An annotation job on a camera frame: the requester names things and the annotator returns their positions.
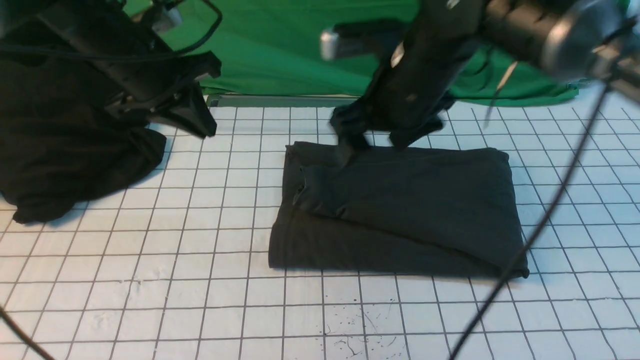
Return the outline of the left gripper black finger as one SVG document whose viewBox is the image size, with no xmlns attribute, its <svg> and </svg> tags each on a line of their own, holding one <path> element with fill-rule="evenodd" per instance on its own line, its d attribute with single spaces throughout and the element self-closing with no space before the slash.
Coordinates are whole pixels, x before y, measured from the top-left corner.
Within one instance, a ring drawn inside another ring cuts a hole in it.
<svg viewBox="0 0 640 360">
<path fill-rule="evenodd" d="M 199 89 L 183 89 L 150 113 L 151 123 L 167 125 L 200 139 L 214 137 L 217 122 Z"/>
</svg>

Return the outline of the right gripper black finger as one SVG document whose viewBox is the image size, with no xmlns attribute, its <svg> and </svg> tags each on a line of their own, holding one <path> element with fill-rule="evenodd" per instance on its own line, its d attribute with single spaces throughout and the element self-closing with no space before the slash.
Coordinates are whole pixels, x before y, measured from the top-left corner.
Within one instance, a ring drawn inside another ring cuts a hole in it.
<svg viewBox="0 0 640 360">
<path fill-rule="evenodd" d="M 371 148 L 365 111 L 358 102 L 340 105 L 333 110 L 329 125 L 337 136 L 336 157 L 341 166 L 349 166 L 361 153 Z"/>
<path fill-rule="evenodd" d="M 444 121 L 439 115 L 432 115 L 425 118 L 423 123 L 411 129 L 396 129 L 390 132 L 389 140 L 396 150 L 405 150 L 419 139 L 428 136 L 430 133 L 439 132 L 444 128 Z"/>
</svg>

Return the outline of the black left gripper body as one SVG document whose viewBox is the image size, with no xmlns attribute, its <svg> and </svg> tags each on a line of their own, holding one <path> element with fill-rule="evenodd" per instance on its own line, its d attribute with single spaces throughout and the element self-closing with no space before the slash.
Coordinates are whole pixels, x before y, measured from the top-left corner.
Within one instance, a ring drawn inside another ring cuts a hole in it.
<svg viewBox="0 0 640 360">
<path fill-rule="evenodd" d="M 174 50 L 153 30 L 135 23 L 122 5 L 48 5 L 37 19 L 73 48 L 64 59 L 86 60 L 117 84 L 107 101 L 115 117 L 150 113 L 180 91 L 201 91 L 200 82 L 221 75 L 222 62 L 212 52 L 197 53 L 222 22 L 215 19 L 194 44 Z"/>
</svg>

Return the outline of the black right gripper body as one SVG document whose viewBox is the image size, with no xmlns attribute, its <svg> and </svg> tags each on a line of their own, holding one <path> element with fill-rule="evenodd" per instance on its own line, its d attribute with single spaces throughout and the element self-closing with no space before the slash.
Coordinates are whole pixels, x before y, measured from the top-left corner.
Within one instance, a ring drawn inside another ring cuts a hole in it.
<svg viewBox="0 0 640 360">
<path fill-rule="evenodd" d="M 421 0 L 401 59 L 387 59 L 358 100 L 366 131 L 442 129 L 443 97 L 479 48 L 486 0 Z"/>
</svg>

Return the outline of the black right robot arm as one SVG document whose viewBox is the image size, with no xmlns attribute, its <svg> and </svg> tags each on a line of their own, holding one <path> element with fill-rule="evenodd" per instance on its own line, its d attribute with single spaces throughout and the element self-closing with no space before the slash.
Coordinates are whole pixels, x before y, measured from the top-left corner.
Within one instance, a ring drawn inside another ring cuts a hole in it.
<svg viewBox="0 0 640 360">
<path fill-rule="evenodd" d="M 338 23 L 320 36 L 323 59 L 378 59 L 361 98 L 330 118 L 338 159 L 368 150 L 366 132 L 388 132 L 404 150 L 441 130 L 450 88 L 483 44 L 559 82 L 599 80 L 638 102 L 635 24 L 615 0 L 421 0 L 411 22 Z"/>
</svg>

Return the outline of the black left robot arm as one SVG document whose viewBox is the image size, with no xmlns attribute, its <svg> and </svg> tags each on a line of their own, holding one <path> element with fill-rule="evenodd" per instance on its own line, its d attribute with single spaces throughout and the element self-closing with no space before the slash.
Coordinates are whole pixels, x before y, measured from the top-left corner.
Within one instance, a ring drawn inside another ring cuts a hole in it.
<svg viewBox="0 0 640 360">
<path fill-rule="evenodd" d="M 180 26 L 178 0 L 153 0 L 129 16 L 125 0 L 3 0 L 1 36 L 37 20 L 71 50 L 2 42 L 3 53 L 48 56 L 91 63 L 118 87 L 105 102 L 116 118 L 130 112 L 201 139 L 213 137 L 217 123 L 200 82 L 221 75 L 222 62 L 211 51 L 197 52 L 216 32 L 223 15 L 209 0 L 215 19 L 195 43 L 174 50 L 161 34 Z"/>
</svg>

